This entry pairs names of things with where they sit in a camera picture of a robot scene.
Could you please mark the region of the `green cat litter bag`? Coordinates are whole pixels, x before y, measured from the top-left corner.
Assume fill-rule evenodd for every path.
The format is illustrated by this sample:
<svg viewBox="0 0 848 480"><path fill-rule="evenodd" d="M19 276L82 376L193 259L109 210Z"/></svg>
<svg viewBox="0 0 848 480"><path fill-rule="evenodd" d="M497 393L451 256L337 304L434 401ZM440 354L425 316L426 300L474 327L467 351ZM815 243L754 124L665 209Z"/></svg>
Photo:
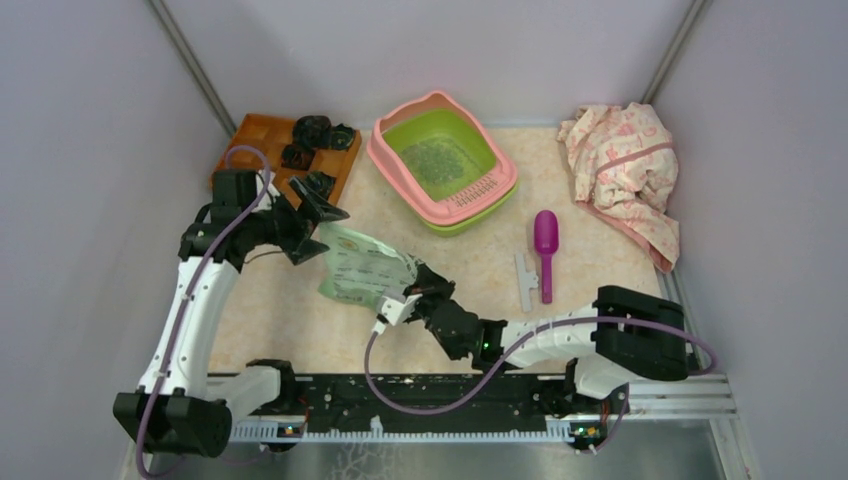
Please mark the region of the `green cat litter bag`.
<svg viewBox="0 0 848 480"><path fill-rule="evenodd" d="M331 300L374 308L385 290L402 290L417 278L415 257L374 237L335 223L319 233L329 250L318 292Z"/></svg>

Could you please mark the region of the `purple plastic scoop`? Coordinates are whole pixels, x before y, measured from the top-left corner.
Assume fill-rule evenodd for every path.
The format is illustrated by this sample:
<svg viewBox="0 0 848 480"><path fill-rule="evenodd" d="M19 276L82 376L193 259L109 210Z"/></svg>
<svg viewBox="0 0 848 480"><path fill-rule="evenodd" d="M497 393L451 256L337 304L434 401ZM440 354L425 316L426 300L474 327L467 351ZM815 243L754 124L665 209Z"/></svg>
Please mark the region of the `purple plastic scoop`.
<svg viewBox="0 0 848 480"><path fill-rule="evenodd" d="M559 223L551 210L541 210L534 219L534 249L541 262L541 300L551 304L554 298L553 257L559 249Z"/></svg>

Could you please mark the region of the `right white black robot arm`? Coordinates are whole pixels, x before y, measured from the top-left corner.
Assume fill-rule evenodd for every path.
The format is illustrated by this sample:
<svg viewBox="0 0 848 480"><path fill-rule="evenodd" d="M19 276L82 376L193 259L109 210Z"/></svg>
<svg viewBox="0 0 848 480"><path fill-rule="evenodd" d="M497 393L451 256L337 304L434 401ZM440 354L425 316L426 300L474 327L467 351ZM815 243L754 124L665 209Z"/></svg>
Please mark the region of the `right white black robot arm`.
<svg viewBox="0 0 848 480"><path fill-rule="evenodd" d="M619 286L600 287L578 310L534 321L482 319L435 295L418 300L410 318L423 321L450 359L469 357L484 372L566 362L563 398L576 412L637 379L689 376L681 306Z"/></svg>

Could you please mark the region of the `white plastic bracket piece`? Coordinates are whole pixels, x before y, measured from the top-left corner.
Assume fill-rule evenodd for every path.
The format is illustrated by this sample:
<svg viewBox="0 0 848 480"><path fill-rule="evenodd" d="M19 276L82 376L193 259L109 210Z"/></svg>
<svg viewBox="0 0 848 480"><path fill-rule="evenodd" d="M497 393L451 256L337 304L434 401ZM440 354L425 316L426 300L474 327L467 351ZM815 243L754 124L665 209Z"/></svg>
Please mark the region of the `white plastic bracket piece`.
<svg viewBox="0 0 848 480"><path fill-rule="evenodd" d="M528 267L523 253L516 253L514 261L521 309L524 313L529 313L533 309L532 291L539 288L539 278L536 271Z"/></svg>

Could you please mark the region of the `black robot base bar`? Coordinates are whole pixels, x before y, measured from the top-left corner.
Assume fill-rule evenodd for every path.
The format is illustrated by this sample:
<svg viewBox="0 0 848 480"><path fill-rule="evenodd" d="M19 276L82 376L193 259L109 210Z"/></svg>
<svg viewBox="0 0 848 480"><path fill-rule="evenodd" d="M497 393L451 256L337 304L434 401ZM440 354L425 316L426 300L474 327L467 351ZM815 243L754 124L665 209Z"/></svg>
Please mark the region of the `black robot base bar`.
<svg viewBox="0 0 848 480"><path fill-rule="evenodd" d="M292 417L309 433L365 433L378 418L391 434L541 433L550 420L585 415L596 421L616 414L624 387L603 400L579 395L562 375L500 374L459 408L422 416L397 411L382 396L408 408L435 409L453 403L480 381L473 374L314 374L284 381L277 399L255 410L257 416Z"/></svg>

